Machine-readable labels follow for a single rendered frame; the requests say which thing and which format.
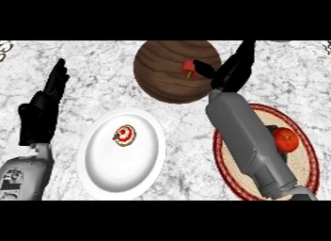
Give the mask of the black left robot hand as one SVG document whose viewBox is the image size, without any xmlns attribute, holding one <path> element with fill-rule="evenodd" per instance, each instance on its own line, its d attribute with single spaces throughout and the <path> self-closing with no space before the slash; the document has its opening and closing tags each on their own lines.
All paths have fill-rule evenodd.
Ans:
<svg viewBox="0 0 331 241">
<path fill-rule="evenodd" d="M 66 60 L 61 58 L 51 71 L 45 89 L 36 93 L 32 101 L 18 107 L 20 146 L 52 141 L 58 125 L 60 101 L 68 79 Z"/>
</svg>

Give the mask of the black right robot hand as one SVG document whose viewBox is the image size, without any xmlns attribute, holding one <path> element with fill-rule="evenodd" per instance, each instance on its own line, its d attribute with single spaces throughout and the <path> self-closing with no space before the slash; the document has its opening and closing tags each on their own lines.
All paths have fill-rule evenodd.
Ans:
<svg viewBox="0 0 331 241">
<path fill-rule="evenodd" d="M 244 40 L 235 54 L 229 57 L 219 70 L 200 60 L 194 60 L 197 73 L 212 80 L 212 88 L 222 92 L 238 92 L 245 85 L 254 64 L 254 40 Z"/>
</svg>

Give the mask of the small red bell pepper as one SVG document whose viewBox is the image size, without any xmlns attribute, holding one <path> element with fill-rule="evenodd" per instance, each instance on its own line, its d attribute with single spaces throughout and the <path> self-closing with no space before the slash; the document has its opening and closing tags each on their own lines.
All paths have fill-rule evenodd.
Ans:
<svg viewBox="0 0 331 241">
<path fill-rule="evenodd" d="M 186 79 L 197 78 L 200 74 L 195 70 L 195 63 L 192 59 L 186 59 L 182 63 L 182 73 Z"/>
</svg>

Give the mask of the brown wooden bowl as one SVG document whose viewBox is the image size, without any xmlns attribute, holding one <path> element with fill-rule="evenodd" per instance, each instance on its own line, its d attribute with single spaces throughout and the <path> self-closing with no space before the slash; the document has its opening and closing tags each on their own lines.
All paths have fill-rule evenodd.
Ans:
<svg viewBox="0 0 331 241">
<path fill-rule="evenodd" d="M 188 104 L 210 92 L 210 80 L 186 77 L 184 62 L 197 59 L 215 69 L 222 66 L 219 52 L 207 40 L 148 40 L 135 56 L 133 75 L 139 87 L 161 102 Z"/>
</svg>

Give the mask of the beige placemat with red rim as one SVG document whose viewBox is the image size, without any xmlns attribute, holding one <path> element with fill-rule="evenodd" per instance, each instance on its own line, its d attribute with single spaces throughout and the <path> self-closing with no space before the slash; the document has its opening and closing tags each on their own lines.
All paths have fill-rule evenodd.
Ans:
<svg viewBox="0 0 331 241">
<path fill-rule="evenodd" d="M 296 132 L 299 146 L 297 149 L 284 156 L 284 158 L 296 175 L 297 184 L 304 185 L 312 190 L 313 194 L 318 194 L 319 160 L 309 137 L 306 136 L 293 119 L 279 110 L 263 104 L 251 104 L 250 106 L 266 125 L 285 127 Z M 222 173 L 225 183 L 234 194 L 244 201 L 265 201 L 266 198 L 259 192 L 254 181 L 240 171 L 219 131 L 215 131 L 213 136 L 213 153 L 219 172 Z"/>
</svg>

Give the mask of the red round tomato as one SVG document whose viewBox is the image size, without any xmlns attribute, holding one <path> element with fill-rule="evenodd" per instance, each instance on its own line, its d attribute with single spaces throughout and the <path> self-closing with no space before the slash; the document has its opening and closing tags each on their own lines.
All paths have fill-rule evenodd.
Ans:
<svg viewBox="0 0 331 241">
<path fill-rule="evenodd" d="M 274 142 L 281 153 L 291 153 L 299 147 L 296 132 L 287 127 L 278 127 L 272 131 Z"/>
</svg>

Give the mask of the white oval plate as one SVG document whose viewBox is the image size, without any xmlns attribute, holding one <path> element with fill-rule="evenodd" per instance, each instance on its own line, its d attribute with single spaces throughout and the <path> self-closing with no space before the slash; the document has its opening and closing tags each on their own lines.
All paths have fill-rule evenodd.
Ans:
<svg viewBox="0 0 331 241">
<path fill-rule="evenodd" d="M 123 125 L 135 129 L 129 146 L 113 139 Z M 94 122 L 79 149 L 79 177 L 99 201 L 130 201 L 150 189 L 166 159 L 166 137 L 154 116 L 135 107 L 119 108 Z"/>
</svg>

